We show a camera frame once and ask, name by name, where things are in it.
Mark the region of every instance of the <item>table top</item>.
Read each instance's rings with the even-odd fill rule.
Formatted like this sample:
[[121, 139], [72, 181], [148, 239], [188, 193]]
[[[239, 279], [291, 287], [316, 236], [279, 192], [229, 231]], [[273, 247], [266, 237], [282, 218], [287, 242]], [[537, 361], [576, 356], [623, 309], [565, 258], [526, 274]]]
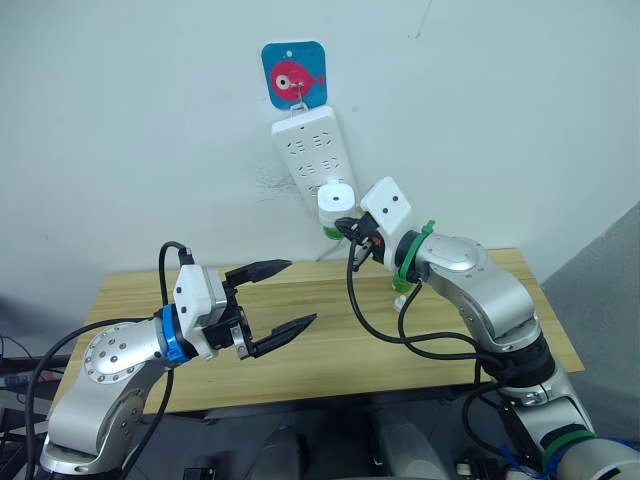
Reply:
[[[518, 250], [492, 250], [490, 257], [511, 271], [534, 299], [551, 351], [567, 371], [582, 370], [562, 325]], [[258, 340], [277, 325], [308, 313], [318, 318], [290, 344], [258, 359], [240, 361], [226, 349], [206, 362], [194, 358], [176, 369], [168, 412], [201, 410], [303, 398], [421, 388], [470, 383], [473, 363], [429, 360], [400, 345], [369, 335], [353, 315], [346, 292], [345, 261], [298, 263], [258, 284], [242, 285], [237, 299], [245, 309], [253, 336]], [[233, 267], [220, 268], [225, 272]], [[177, 272], [167, 272], [172, 286]], [[379, 330], [395, 335], [397, 313], [392, 309], [397, 293], [391, 274], [366, 262], [355, 275], [356, 295], [365, 316]], [[149, 316], [161, 305], [157, 272], [107, 275], [88, 322], [121, 317]], [[467, 333], [456, 308], [428, 286], [415, 299], [406, 318], [407, 334], [454, 331]], [[71, 386], [80, 359], [95, 332], [78, 340], [54, 405]], [[469, 351], [455, 340], [429, 342], [430, 350]], [[149, 394], [145, 411], [156, 411], [164, 378]]]

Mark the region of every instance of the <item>sticker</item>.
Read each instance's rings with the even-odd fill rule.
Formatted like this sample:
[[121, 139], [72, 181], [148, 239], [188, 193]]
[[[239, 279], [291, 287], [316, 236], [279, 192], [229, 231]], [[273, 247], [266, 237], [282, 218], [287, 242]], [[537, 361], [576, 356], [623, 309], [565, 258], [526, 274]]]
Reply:
[[289, 110], [301, 99], [309, 108], [327, 103], [324, 59], [324, 48], [318, 42], [265, 45], [262, 66], [273, 106]]

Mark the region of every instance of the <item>power outlet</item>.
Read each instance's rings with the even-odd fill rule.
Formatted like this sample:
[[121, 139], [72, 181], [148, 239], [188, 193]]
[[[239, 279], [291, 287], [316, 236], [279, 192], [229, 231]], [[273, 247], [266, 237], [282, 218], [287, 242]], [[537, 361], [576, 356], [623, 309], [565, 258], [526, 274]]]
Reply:
[[330, 180], [356, 183], [333, 109], [323, 105], [271, 127], [271, 138], [307, 207], [316, 212], [318, 189]]

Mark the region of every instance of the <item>black cable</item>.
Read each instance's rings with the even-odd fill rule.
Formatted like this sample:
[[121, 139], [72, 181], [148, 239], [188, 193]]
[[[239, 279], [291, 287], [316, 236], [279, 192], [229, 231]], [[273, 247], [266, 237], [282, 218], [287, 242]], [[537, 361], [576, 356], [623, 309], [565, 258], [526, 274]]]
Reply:
[[164, 411], [167, 409], [167, 404], [169, 403], [169, 397], [171, 397], [171, 390], [173, 388], [173, 376], [174, 372], [172, 368], [167, 372], [167, 386], [164, 389], [164, 395], [162, 396], [162, 402], [160, 403], [160, 408], [158, 408], [158, 413], [156, 413], [156, 416], [153, 418], [153, 422], [149, 426], [147, 432], [144, 434], [144, 437], [142, 438], [142, 440], [140, 440], [140, 443], [133, 451], [126, 464], [122, 467], [120, 480], [124, 480], [127, 475], [129, 475], [129, 472], [131, 472], [131, 469], [136, 464], [136, 461], [140, 457], [140, 454], [147, 446], [147, 443], [149, 443], [149, 440], [151, 440], [151, 437], [156, 431], [156, 428], [158, 428], [158, 425], [160, 425], [160, 420], [162, 420]]
[[[4, 341], [5, 341], [5, 339], [9, 340], [10, 342], [13, 342], [18, 347], [20, 347], [22, 349], [22, 351], [27, 354], [27, 357], [29, 358], [29, 360], [33, 360], [34, 359], [33, 355], [31, 355], [31, 352], [29, 352], [29, 350], [27, 350], [27, 347], [25, 347], [22, 343], [18, 342], [15, 338], [10, 337], [9, 335], [0, 335], [0, 342], [1, 342], [1, 347], [0, 348], [2, 348], [2, 353], [0, 353], [0, 364], [4, 360]], [[45, 370], [48, 371], [48, 372], [56, 372], [56, 373], [59, 373], [61, 375], [64, 375], [64, 372], [61, 372], [60, 370], [55, 370], [53, 368], [45, 368]]]
[[[411, 343], [423, 342], [425, 340], [434, 340], [437, 338], [458, 338], [466, 342], [473, 342], [472, 345], [473, 344], [477, 345], [475, 340], [467, 337], [466, 335], [462, 335], [460, 333], [455, 333], [455, 332], [427, 333], [422, 335], [414, 335], [411, 337], [399, 338], [399, 337], [392, 337], [392, 336], [386, 335], [382, 332], [379, 332], [373, 326], [371, 326], [371, 324], [369, 324], [369, 322], [367, 322], [367, 320], [364, 318], [364, 315], [360, 310], [358, 301], [356, 299], [356, 294], [353, 288], [353, 261], [355, 258], [356, 246], [357, 246], [357, 243], [353, 241], [351, 242], [351, 247], [349, 248], [349, 259], [347, 261], [347, 293], [349, 295], [349, 301], [351, 302], [351, 307], [353, 308], [353, 313], [355, 314], [356, 318], [358, 319], [360, 324], [364, 327], [364, 329], [367, 332], [369, 332], [371, 335], [376, 337], [378, 340], [382, 340], [383, 342], [395, 343], [395, 344], [401, 344], [401, 345], [409, 345]], [[501, 366], [498, 360], [496, 360], [493, 356], [488, 355], [486, 353], [449, 353], [449, 354], [429, 354], [429, 355], [430, 356], [427, 358], [435, 359], [436, 357], [438, 357], [437, 359], [439, 360], [481, 359], [482, 361], [493, 363], [496, 366]]]
[[[400, 335], [400, 338], [403, 338], [403, 339], [407, 338], [404, 330], [404, 319], [409, 309], [409, 306], [411, 305], [413, 300], [416, 298], [418, 293], [420, 293], [420, 290], [422, 290], [421, 282], [415, 286], [415, 288], [409, 295], [409, 298], [407, 298], [407, 301], [402, 306], [402, 309], [400, 309], [400, 314], [398, 315], [398, 333]], [[411, 345], [410, 343], [405, 343], [404, 346], [407, 347], [416, 355], [420, 355], [421, 357], [429, 358], [432, 360], [464, 360], [469, 358], [475, 358], [476, 362], [478, 362], [478, 358], [483, 360], [490, 358], [491, 360], [489, 361], [495, 361], [493, 357], [491, 357], [490, 355], [487, 355], [484, 353], [477, 353], [478, 350], [480, 350], [480, 345], [473, 338], [467, 335], [463, 335], [457, 332], [436, 332], [436, 333], [428, 333], [428, 334], [425, 334], [424, 336], [429, 337], [429, 338], [425, 338], [426, 340], [437, 340], [440, 338], [451, 338], [454, 340], [462, 340], [463, 342], [467, 342], [469, 345], [471, 345], [476, 350], [476, 353], [433, 353], [433, 352], [428, 352], [426, 350], [418, 348], [414, 345]]]
[[473, 365], [473, 388], [480, 386], [480, 380], [482, 375], [482, 363], [476, 359], [476, 363]]
[[102, 320], [100, 322], [93, 323], [91, 325], [85, 325], [73, 332], [69, 333], [61, 340], [58, 340], [56, 344], [49, 349], [47, 353], [43, 355], [40, 359], [33, 372], [31, 373], [31, 378], [29, 379], [29, 385], [27, 387], [27, 393], [25, 398], [25, 409], [24, 409], [24, 417], [25, 417], [25, 443], [27, 447], [27, 471], [25, 475], [25, 480], [32, 480], [36, 470], [36, 452], [34, 449], [35, 442], [35, 428], [34, 428], [34, 412], [33, 412], [33, 403], [35, 401], [35, 393], [36, 393], [36, 385], [38, 383], [38, 378], [42, 374], [42, 371], [45, 370], [47, 362], [51, 360], [51, 358], [58, 353], [62, 347], [64, 347], [68, 342], [73, 340], [74, 338], [82, 335], [83, 333], [89, 332], [91, 330], [95, 330], [96, 328], [108, 327], [110, 325], [115, 325], [122, 322], [141, 322], [143, 320], [147, 320], [146, 318], [115, 318], [113, 320]]
[[179, 242], [166, 242], [160, 247], [160, 255], [158, 255], [158, 275], [160, 276], [160, 295], [162, 295], [162, 305], [169, 304], [169, 295], [167, 293], [167, 279], [164, 273], [164, 260], [167, 256], [167, 250], [170, 248], [177, 248], [178, 251], [186, 250], [187, 247]]
[[[163, 307], [169, 304], [169, 292], [167, 291], [167, 280], [165, 278], [164, 264], [165, 264], [165, 257], [167, 256], [167, 250], [170, 247], [177, 248], [178, 255], [181, 255], [183, 252], [187, 251], [187, 247], [185, 247], [179, 242], [173, 242], [173, 241], [166, 242], [162, 245], [162, 247], [160, 247], [160, 253], [158, 255], [158, 276], [160, 278], [160, 295], [162, 296]], [[142, 451], [147, 446], [147, 443], [149, 443], [151, 436], [156, 431], [156, 428], [158, 428], [158, 425], [160, 424], [160, 421], [164, 416], [164, 411], [167, 408], [167, 404], [169, 403], [169, 397], [171, 397], [171, 390], [173, 389], [173, 377], [174, 377], [174, 372], [172, 368], [167, 372], [167, 385], [164, 388], [164, 395], [162, 396], [162, 402], [160, 403], [160, 408], [158, 409], [158, 412], [156, 413], [155, 417], [153, 417], [153, 422], [151, 422], [151, 425], [149, 426], [149, 429], [145, 433], [144, 437], [142, 438], [142, 440], [140, 440], [140, 443], [135, 447], [135, 450], [130, 455], [126, 464], [122, 467], [120, 480], [124, 480], [127, 477], [127, 475], [129, 475], [129, 472], [131, 472], [131, 469], [136, 464], [138, 457], [140, 457], [140, 454], [142, 454]]]
[[[471, 408], [471, 404], [473, 403], [473, 401], [476, 398], [480, 398], [483, 394], [497, 390], [500, 387], [502, 387], [500, 383], [488, 383], [479, 388], [476, 388], [473, 392], [469, 394], [469, 396], [467, 396], [467, 398], [464, 401], [464, 404], [462, 405], [462, 426], [464, 427], [464, 430], [469, 436], [469, 438], [471, 438], [471, 440], [473, 440], [474, 443], [476, 443], [479, 447], [484, 448], [488, 452], [491, 452], [495, 455], [499, 455], [502, 457], [503, 456], [502, 450], [482, 440], [473, 431], [473, 429], [471, 428], [471, 424], [469, 423], [469, 410]], [[521, 459], [517, 457], [516, 459], [518, 460], [519, 463], [523, 463]]]
[[2, 340], [4, 341], [5, 339], [9, 340], [10, 342], [13, 342], [18, 347], [20, 347], [22, 351], [27, 354], [27, 357], [29, 357], [29, 360], [33, 360], [33, 356], [31, 356], [31, 353], [29, 352], [29, 350], [27, 350], [27, 348], [24, 345], [22, 345], [19, 341], [17, 341], [15, 338], [12, 338], [8, 335], [2, 335]]

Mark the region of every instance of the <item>white plug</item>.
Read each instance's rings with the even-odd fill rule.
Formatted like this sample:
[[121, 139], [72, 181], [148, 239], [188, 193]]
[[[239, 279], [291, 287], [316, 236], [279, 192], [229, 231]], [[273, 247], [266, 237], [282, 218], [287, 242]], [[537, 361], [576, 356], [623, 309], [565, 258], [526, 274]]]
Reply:
[[356, 196], [346, 183], [330, 180], [318, 189], [318, 215], [323, 227], [336, 228], [335, 221], [353, 216]]

